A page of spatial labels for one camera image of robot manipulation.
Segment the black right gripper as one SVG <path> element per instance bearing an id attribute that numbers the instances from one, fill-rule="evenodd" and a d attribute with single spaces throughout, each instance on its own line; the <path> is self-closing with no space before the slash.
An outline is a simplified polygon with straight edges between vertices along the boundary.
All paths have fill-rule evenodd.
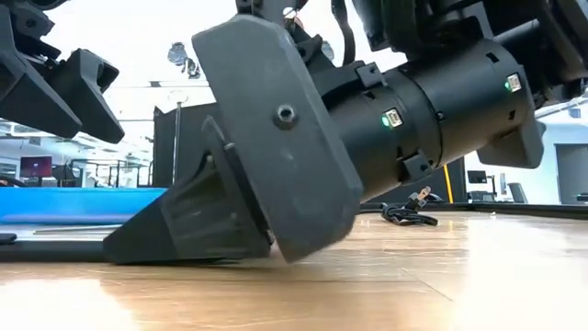
<path id="1" fill-rule="evenodd" d="M 295 262 L 344 239 L 363 200 L 430 171 L 383 107 L 345 100 L 329 112 L 279 25 L 236 16 L 192 44 L 230 140 L 206 117 L 196 170 L 103 240 L 108 261 L 268 257 L 268 223 Z"/>

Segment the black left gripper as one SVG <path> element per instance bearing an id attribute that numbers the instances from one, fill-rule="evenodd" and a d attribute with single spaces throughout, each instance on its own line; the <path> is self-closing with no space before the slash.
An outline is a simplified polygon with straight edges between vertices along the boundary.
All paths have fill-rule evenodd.
<path id="1" fill-rule="evenodd" d="M 54 27 L 45 12 L 64 3 L 0 0 L 17 50 L 38 67 L 51 69 L 58 63 L 61 52 L 41 38 Z M 65 138 L 82 131 L 107 143 L 119 143 L 125 131 L 104 98 L 118 76 L 119 69 L 107 60 L 77 49 L 53 69 L 49 86 L 20 55 L 0 51 L 0 118 Z"/>

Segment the black pen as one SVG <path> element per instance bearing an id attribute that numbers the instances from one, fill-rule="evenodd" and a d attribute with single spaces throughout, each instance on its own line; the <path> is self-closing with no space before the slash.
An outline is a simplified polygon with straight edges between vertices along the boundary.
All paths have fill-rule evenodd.
<path id="1" fill-rule="evenodd" d="M 104 263 L 101 241 L 15 241 L 0 243 L 0 262 Z"/>

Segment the blue plastic supply box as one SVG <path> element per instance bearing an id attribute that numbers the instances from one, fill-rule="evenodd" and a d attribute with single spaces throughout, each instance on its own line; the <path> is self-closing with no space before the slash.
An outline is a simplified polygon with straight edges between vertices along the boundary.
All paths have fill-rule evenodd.
<path id="1" fill-rule="evenodd" d="M 0 188 L 0 225 L 121 224 L 163 193 L 163 188 Z"/>

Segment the monitor with red screen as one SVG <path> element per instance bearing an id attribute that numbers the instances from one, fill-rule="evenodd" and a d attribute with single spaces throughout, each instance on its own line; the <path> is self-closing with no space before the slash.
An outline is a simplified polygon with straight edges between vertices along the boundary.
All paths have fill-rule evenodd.
<path id="1" fill-rule="evenodd" d="M 21 177 L 51 177 L 52 157 L 22 156 L 20 158 L 19 174 Z"/>

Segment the grey office chair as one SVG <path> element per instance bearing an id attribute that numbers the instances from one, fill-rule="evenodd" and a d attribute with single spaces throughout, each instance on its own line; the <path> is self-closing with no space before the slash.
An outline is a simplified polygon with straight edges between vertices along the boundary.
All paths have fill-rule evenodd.
<path id="1" fill-rule="evenodd" d="M 524 189 L 523 189 L 521 183 L 511 182 L 511 183 L 508 183 L 507 186 L 510 189 L 511 196 L 512 196 L 514 203 L 517 203 L 517 204 L 527 204 L 528 203 L 528 199 L 526 197 L 526 194 L 524 192 Z"/>

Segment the grey door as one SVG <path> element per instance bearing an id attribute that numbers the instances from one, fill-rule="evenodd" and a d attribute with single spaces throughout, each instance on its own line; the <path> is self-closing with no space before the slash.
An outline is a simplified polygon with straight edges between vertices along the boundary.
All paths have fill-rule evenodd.
<path id="1" fill-rule="evenodd" d="M 557 144 L 560 203 L 588 203 L 588 144 Z"/>

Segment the black metal table frame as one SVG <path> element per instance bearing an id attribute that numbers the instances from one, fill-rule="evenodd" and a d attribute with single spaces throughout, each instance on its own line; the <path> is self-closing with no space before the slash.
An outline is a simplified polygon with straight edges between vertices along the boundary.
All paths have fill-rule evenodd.
<path id="1" fill-rule="evenodd" d="M 446 203 L 431 202 L 424 211 L 486 212 L 588 221 L 588 205 L 542 205 L 503 202 Z"/>

